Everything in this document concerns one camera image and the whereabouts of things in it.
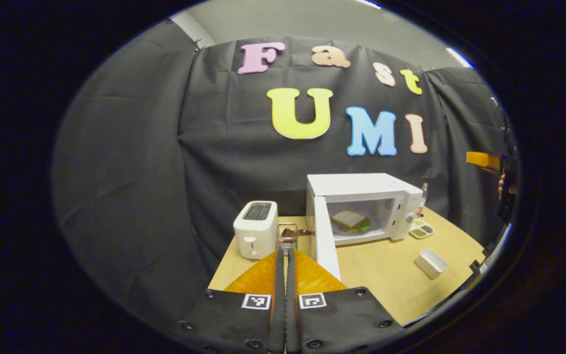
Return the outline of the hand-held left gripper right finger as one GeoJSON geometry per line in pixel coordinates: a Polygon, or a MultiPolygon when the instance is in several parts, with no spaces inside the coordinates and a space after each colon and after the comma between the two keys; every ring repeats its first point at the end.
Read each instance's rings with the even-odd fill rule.
{"type": "Polygon", "coordinates": [[[372,354],[404,331],[370,289],[345,286],[296,249],[286,297],[288,354],[372,354]]]}

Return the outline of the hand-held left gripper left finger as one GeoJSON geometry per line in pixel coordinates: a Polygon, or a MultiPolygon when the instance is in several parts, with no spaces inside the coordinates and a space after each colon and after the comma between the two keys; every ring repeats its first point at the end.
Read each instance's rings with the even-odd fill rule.
{"type": "Polygon", "coordinates": [[[284,252],[266,256],[226,289],[207,289],[177,321],[177,334],[202,354],[285,350],[284,252]]]}

